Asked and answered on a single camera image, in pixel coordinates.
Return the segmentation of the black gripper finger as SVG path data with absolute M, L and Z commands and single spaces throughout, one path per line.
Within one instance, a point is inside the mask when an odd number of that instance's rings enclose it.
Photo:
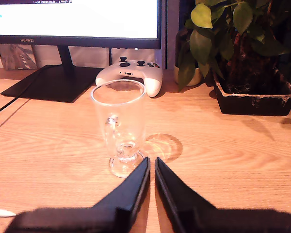
M 155 183 L 163 207 L 176 233 L 197 233 L 197 217 L 217 208 L 191 189 L 161 159 L 155 160 Z
M 144 233 L 150 197 L 150 159 L 146 157 L 111 193 L 93 206 L 96 233 Z

